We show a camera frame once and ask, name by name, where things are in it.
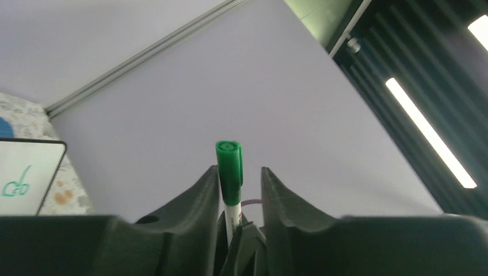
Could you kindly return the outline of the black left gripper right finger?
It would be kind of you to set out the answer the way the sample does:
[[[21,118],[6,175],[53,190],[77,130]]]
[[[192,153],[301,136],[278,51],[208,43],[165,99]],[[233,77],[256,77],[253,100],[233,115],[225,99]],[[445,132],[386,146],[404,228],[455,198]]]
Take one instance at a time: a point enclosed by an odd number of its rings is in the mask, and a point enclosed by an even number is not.
[[[460,215],[332,217],[261,169],[270,275],[486,275],[487,222]]]

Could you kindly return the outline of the green marker cap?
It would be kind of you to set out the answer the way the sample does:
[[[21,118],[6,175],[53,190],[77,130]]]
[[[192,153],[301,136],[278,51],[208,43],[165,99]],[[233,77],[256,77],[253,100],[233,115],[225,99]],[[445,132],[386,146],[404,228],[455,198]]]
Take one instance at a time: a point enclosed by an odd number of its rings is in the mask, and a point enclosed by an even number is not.
[[[215,150],[223,202],[227,206],[238,205],[243,185],[242,145],[237,141],[219,141]]]

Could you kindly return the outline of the white board with black frame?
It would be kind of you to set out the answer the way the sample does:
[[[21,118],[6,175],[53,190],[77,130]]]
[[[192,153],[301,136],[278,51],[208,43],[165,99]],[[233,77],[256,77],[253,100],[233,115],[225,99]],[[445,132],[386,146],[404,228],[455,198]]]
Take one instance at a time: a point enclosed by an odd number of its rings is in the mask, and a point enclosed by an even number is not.
[[[1,138],[1,216],[35,216],[67,145],[60,140]]]

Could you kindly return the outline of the green capped whiteboard marker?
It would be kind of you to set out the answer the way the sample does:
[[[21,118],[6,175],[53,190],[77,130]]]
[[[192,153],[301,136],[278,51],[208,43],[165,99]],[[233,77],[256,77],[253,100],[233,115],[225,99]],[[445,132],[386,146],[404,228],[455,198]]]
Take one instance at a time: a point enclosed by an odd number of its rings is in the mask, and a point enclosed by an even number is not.
[[[219,141],[215,145],[218,174],[226,225],[227,245],[242,224],[241,187],[243,185],[242,146],[237,141]]]

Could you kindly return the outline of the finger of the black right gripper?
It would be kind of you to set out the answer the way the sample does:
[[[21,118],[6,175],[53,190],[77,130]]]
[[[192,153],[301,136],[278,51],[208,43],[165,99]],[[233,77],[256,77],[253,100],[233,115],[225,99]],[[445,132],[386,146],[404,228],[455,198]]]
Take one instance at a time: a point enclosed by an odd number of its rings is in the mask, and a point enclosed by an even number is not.
[[[216,275],[267,275],[266,237],[252,221],[242,222],[228,246],[224,214],[218,219]]]

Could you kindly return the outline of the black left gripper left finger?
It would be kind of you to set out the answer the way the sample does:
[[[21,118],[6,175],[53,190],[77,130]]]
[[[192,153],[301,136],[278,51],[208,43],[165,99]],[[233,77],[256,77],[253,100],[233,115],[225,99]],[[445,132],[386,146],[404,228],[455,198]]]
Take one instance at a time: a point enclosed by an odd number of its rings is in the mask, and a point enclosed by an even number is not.
[[[3,216],[1,274],[212,275],[218,209],[211,166],[135,223],[114,215]]]

